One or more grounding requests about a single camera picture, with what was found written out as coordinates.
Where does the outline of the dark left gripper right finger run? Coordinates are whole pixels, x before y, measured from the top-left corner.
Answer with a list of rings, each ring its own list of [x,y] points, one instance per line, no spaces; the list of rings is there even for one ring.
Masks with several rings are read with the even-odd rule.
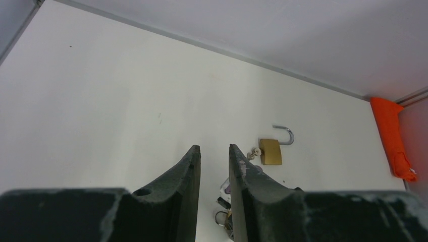
[[[427,241],[427,207],[400,191],[287,188],[229,147],[234,241]]]

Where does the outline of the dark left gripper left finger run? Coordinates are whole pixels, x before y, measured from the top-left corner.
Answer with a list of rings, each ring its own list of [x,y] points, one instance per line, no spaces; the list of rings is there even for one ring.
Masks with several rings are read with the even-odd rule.
[[[200,147],[134,192],[27,189],[1,195],[1,241],[195,241]]]

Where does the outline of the small brass padlock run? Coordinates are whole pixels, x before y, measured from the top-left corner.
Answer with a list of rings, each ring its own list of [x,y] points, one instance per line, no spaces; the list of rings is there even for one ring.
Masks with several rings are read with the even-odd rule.
[[[226,230],[233,230],[232,210],[218,211],[214,215],[214,221],[217,225]]]

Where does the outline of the large brass padlock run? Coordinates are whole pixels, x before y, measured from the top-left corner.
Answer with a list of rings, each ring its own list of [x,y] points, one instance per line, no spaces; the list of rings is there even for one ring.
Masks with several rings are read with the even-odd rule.
[[[288,141],[280,141],[277,139],[259,139],[259,149],[261,150],[262,165],[282,165],[281,146],[289,146],[294,143],[295,136],[293,132],[286,126],[272,125],[273,129],[284,130],[289,135]]]

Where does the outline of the silver key bunch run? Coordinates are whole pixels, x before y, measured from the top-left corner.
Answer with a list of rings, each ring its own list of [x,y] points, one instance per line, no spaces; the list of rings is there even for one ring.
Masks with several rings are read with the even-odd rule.
[[[247,159],[248,160],[254,160],[256,156],[261,156],[262,151],[258,147],[254,147],[251,149],[250,152],[247,153]]]

